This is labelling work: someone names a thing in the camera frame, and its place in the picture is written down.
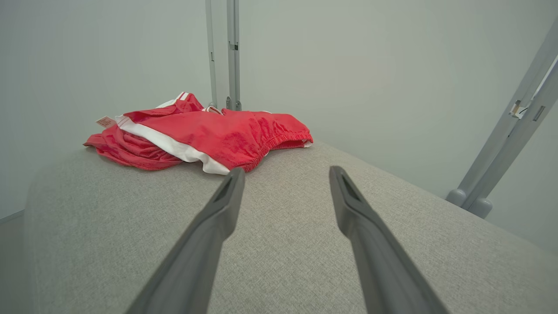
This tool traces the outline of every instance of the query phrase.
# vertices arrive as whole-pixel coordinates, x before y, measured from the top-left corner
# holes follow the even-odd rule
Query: gray floor
[[[23,215],[0,225],[0,313],[28,313]]]

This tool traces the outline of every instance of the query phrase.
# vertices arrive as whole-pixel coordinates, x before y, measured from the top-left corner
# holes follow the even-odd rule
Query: white label
[[[99,120],[97,120],[97,121],[95,121],[95,122],[96,122],[98,125],[100,125],[100,126],[102,126],[103,128],[105,128],[105,129],[108,129],[108,128],[110,128],[111,126],[113,126],[113,125],[116,124],[116,121],[115,121],[115,120],[113,120],[113,119],[111,119],[111,118],[109,118],[109,117],[107,117],[107,116],[104,116],[104,117],[100,118]]]

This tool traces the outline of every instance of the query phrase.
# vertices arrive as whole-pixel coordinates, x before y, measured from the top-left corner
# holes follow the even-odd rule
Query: gray fabric surface
[[[247,174],[209,313],[364,313],[328,167],[341,165],[452,313],[558,312],[558,258],[325,144]],[[146,172],[92,150],[43,170],[25,211],[38,313],[122,313],[223,177]]]

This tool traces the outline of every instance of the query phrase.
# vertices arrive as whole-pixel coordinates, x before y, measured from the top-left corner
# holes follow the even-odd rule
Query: textured gray cloth
[[[328,171],[341,165],[452,313],[558,312],[558,258],[325,144],[247,174],[209,313],[364,313]],[[223,177],[147,172],[83,150],[43,170],[25,210],[38,313],[122,313]]]

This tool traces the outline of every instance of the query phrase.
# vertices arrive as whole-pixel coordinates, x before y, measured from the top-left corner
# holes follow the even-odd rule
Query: red and white clothing
[[[119,164],[146,170],[200,160],[207,173],[227,174],[238,166],[248,172],[270,150],[313,142],[308,128],[291,115],[204,108],[187,93],[115,120],[117,125],[91,135],[84,145]]]

